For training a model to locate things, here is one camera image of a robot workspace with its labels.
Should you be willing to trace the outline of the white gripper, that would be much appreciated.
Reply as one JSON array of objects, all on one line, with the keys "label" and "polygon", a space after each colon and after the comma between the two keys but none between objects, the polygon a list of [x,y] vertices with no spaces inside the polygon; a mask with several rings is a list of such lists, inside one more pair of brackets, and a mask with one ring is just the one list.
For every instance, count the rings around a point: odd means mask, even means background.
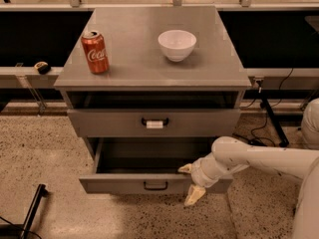
[{"label": "white gripper", "polygon": [[194,205],[205,194],[205,188],[211,187],[223,176],[231,175],[246,168],[247,165],[245,164],[226,163],[218,160],[212,152],[199,158],[193,164],[188,163],[180,167],[177,171],[190,174],[195,184],[189,187],[184,205]]}]

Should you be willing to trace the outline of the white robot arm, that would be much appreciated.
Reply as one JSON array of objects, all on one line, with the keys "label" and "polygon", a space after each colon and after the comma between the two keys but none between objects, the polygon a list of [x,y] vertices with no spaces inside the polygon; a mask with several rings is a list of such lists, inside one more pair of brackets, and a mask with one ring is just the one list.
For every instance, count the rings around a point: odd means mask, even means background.
[{"label": "white robot arm", "polygon": [[303,112],[301,132],[304,147],[253,146],[222,136],[211,153],[178,169],[191,175],[185,205],[195,204],[218,180],[249,166],[292,179],[301,184],[292,239],[319,239],[319,100]]}]

